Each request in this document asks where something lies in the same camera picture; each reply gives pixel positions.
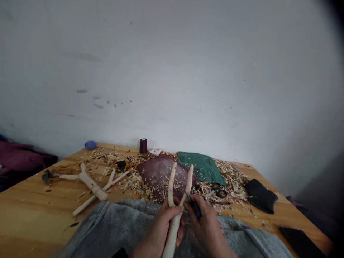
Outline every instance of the green mat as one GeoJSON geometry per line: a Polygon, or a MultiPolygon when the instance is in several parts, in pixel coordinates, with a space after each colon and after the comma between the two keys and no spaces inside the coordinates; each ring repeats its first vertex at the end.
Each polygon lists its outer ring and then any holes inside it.
{"type": "Polygon", "coordinates": [[[178,152],[178,163],[187,169],[193,164],[195,166],[193,173],[201,182],[227,185],[212,157],[198,153],[178,152]]]}

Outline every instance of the gray towel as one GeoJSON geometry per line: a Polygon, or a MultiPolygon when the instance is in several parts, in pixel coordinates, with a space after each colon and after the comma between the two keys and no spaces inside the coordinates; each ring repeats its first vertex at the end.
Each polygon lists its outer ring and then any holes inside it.
{"type": "MultiPolygon", "coordinates": [[[[87,216],[58,257],[112,257],[122,247],[129,255],[140,242],[160,205],[135,199],[117,203],[102,201],[87,216]]],[[[218,217],[228,244],[238,257],[281,257],[292,255],[275,236],[252,229],[233,218],[218,217]]],[[[191,225],[186,223],[175,257],[206,257],[191,225]]]]}

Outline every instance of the black phone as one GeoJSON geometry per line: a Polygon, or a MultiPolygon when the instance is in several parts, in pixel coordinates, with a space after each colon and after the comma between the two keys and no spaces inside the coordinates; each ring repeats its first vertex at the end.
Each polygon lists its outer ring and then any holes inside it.
{"type": "Polygon", "coordinates": [[[300,258],[326,257],[301,229],[287,228],[284,226],[281,226],[279,229],[286,237],[288,242],[291,244],[295,252],[300,256],[300,258]]]}

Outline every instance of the right hand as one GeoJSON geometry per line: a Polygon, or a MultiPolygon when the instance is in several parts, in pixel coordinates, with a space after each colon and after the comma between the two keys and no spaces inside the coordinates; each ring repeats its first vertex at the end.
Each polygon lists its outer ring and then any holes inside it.
{"type": "Polygon", "coordinates": [[[212,257],[236,257],[222,234],[214,207],[199,195],[191,195],[190,197],[197,203],[202,214],[198,220],[194,209],[188,202],[185,203],[185,209],[187,210],[198,241],[207,249],[212,257]]]}

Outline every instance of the wooden stick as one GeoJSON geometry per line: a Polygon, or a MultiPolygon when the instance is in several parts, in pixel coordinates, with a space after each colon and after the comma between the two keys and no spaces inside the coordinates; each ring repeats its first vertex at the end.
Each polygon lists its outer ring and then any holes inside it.
{"type": "Polygon", "coordinates": [[[168,182],[167,198],[168,198],[168,205],[169,205],[169,207],[175,206],[175,203],[173,201],[173,182],[175,181],[176,167],[177,167],[177,163],[175,162],[173,164],[171,176],[169,177],[169,182],[168,182]]]}
{"type": "Polygon", "coordinates": [[[92,190],[92,192],[99,198],[99,200],[106,200],[108,198],[108,194],[105,191],[103,191],[103,189],[100,188],[100,186],[97,185],[97,183],[94,182],[93,179],[86,173],[86,167],[83,162],[80,164],[80,168],[81,173],[78,175],[54,174],[54,176],[70,180],[80,179],[82,182],[84,182],[85,185],[88,186],[89,189],[92,190]]]}
{"type": "MultiPolygon", "coordinates": [[[[103,187],[103,190],[106,191],[107,189],[110,188],[110,186],[116,184],[118,181],[120,181],[123,177],[125,177],[129,172],[133,171],[133,168],[129,169],[127,172],[125,172],[123,175],[119,176],[118,178],[116,178],[113,181],[116,169],[112,169],[112,173],[110,175],[109,178],[109,182],[106,184],[106,186],[103,187]]],[[[94,200],[96,200],[97,197],[94,195],[91,198],[89,198],[87,201],[85,201],[81,206],[79,206],[79,208],[77,208],[74,212],[73,212],[73,216],[78,215],[80,212],[82,212],[87,206],[89,206],[94,200]]]]}
{"type": "MultiPolygon", "coordinates": [[[[189,169],[189,174],[187,176],[187,183],[186,183],[186,188],[185,188],[185,192],[188,195],[190,194],[191,187],[192,187],[192,175],[194,173],[193,170],[194,170],[194,166],[191,165],[190,169],[189,169]]],[[[173,184],[172,184],[172,190],[171,191],[170,191],[170,189],[171,189],[170,184],[168,184],[168,200],[170,199],[170,195],[172,196],[172,200],[173,200],[173,184]]],[[[183,211],[184,211],[185,200],[186,200],[186,194],[184,193],[183,198],[179,204],[179,206],[182,207],[181,212],[171,220],[171,223],[169,225],[169,230],[168,230],[168,234],[167,234],[167,241],[165,244],[164,252],[162,254],[162,258],[172,258],[174,253],[175,253],[177,233],[178,233],[178,229],[179,229],[180,218],[182,217],[183,211]]]]}

